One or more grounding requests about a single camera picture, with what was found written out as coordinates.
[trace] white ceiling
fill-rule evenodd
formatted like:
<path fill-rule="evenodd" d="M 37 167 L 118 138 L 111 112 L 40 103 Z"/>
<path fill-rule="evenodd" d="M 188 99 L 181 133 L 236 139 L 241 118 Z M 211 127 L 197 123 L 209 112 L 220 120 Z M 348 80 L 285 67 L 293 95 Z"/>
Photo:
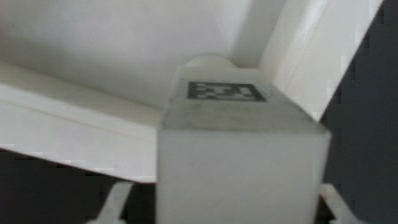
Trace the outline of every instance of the white ceiling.
<path fill-rule="evenodd" d="M 0 59 L 161 107 L 205 53 L 257 65 L 284 0 L 0 0 Z"/>

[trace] white plastic surface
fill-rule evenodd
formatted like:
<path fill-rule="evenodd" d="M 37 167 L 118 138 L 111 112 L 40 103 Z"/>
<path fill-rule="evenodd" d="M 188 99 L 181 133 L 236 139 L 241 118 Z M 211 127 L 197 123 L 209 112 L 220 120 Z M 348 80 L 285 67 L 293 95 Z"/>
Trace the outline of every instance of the white plastic surface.
<path fill-rule="evenodd" d="M 159 112 L 0 64 L 0 147 L 85 170 L 154 182 Z"/>
<path fill-rule="evenodd" d="M 328 132 L 255 70 L 179 74 L 157 133 L 156 223 L 308 224 Z M 252 84 L 266 102 L 191 99 L 189 82 Z"/>
<path fill-rule="evenodd" d="M 381 0 L 289 0 L 259 70 L 319 119 Z"/>
<path fill-rule="evenodd" d="M 161 108 L 175 69 L 253 67 L 284 0 L 1 0 L 0 60 Z"/>

